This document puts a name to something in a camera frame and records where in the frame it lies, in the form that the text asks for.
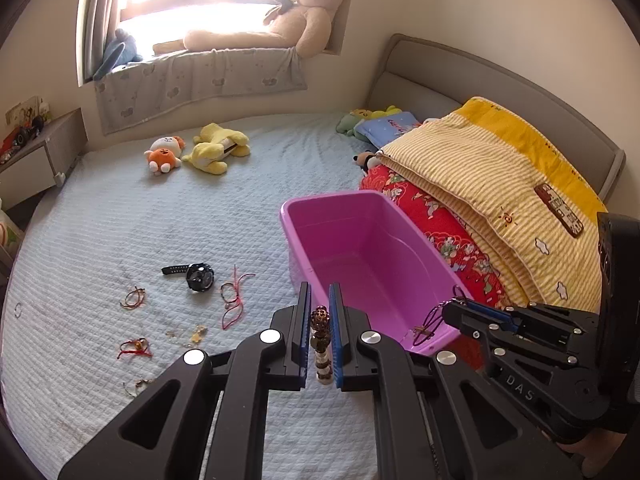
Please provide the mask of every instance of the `purple plastic bin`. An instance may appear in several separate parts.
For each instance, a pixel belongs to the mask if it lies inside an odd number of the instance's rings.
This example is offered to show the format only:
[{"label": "purple plastic bin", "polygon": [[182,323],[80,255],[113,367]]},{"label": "purple plastic bin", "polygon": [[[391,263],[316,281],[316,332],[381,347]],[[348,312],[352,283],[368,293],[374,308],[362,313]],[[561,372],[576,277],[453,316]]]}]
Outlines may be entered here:
[{"label": "purple plastic bin", "polygon": [[371,327],[413,352],[431,355],[458,336],[442,323],[414,347],[412,329],[453,296],[458,277],[391,200],[375,191],[294,198],[280,220],[289,241],[293,285],[311,284],[314,306],[328,306],[329,285],[340,283],[345,305],[363,310]]}]

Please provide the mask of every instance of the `wall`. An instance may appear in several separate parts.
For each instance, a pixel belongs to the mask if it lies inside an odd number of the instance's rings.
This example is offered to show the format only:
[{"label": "wall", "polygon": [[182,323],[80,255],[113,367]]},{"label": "wall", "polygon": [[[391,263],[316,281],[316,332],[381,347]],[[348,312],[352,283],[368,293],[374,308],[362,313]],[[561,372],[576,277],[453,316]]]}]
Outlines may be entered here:
[{"label": "wall", "polygon": [[609,209],[640,218],[640,46],[611,0],[409,0],[402,31],[549,90],[626,151]]},{"label": "wall", "polygon": [[364,100],[386,39],[396,31],[402,6],[401,0],[351,0],[340,55],[321,54],[305,62],[307,91],[197,102],[104,137],[93,85],[78,88],[78,1],[30,2],[0,49],[0,80],[4,82],[0,88],[0,110],[8,110],[32,94],[47,99],[55,115],[82,107],[92,150],[123,140],[160,136],[248,115],[355,108]]}]

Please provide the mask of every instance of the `gray headboard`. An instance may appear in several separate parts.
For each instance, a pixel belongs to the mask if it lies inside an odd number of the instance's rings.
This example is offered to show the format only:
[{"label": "gray headboard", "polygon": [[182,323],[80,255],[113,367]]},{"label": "gray headboard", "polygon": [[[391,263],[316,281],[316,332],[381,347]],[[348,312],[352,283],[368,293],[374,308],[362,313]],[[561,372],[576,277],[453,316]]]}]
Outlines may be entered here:
[{"label": "gray headboard", "polygon": [[540,86],[490,61],[433,41],[391,37],[367,98],[369,110],[393,104],[423,121],[481,96],[533,124],[575,166],[602,200],[625,152],[594,124]]}]

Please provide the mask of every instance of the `yellow striped blanket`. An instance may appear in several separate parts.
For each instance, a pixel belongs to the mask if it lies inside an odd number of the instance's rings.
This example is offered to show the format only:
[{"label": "yellow striped blanket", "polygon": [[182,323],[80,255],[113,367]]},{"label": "yellow striped blanket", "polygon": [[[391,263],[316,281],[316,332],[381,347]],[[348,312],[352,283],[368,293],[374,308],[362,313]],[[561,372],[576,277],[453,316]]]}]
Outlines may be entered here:
[{"label": "yellow striped blanket", "polygon": [[600,309],[597,194],[533,126],[474,97],[384,146],[383,164],[458,215],[513,304]]}]

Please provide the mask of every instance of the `red floral fabric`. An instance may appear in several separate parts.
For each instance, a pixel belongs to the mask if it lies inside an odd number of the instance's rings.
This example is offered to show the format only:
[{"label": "red floral fabric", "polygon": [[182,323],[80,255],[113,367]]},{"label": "red floral fabric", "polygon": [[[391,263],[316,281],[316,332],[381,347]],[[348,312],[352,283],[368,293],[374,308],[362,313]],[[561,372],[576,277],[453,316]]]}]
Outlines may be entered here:
[{"label": "red floral fabric", "polygon": [[[434,197],[386,166],[369,170],[360,189],[372,189],[390,197],[436,247],[476,301],[495,308],[509,304],[500,273],[492,267],[489,257],[473,242],[462,219]],[[472,339],[460,336],[449,349],[474,368],[481,367],[481,351]]]}]

